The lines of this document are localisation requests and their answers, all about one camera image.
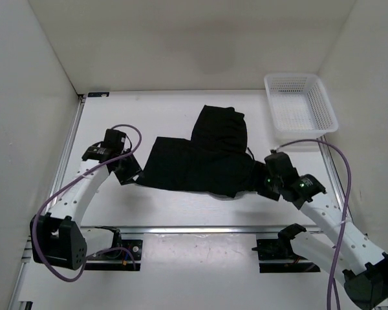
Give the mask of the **black shorts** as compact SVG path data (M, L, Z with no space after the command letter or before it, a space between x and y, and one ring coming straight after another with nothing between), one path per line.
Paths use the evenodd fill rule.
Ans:
M266 165L246 149L244 114L233 107L204 106L190 139L157 137L136 183L168 191L208 192L234 198L264 194Z

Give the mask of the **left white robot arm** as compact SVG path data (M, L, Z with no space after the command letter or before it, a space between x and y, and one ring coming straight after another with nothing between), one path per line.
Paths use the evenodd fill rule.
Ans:
M85 212L102 183L115 174L119 183L133 182L141 172L133 150L121 152L91 146L82 157L75 179L61 189L54 205L46 203L30 222L33 257L50 269L77 270L89 256L120 256L123 249L120 230L96 226L81 230Z

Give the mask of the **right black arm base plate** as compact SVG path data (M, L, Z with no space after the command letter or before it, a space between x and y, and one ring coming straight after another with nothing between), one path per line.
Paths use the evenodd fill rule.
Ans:
M252 248L258 255L261 274L319 273L320 268L301 256L286 254L275 239L257 239Z

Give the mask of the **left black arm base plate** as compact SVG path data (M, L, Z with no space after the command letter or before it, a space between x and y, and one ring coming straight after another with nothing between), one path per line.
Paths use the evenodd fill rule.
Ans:
M140 271L143 240L124 236L118 228L86 229L87 271Z

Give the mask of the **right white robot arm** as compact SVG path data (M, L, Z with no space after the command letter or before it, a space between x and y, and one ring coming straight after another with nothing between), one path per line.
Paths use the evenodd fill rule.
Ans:
M373 309L388 299L388 254L346 217L315 177L269 176L264 181L263 194L292 203L332 242L327 245L319 241L295 223L277 235L281 256L302 256L328 272L360 309Z

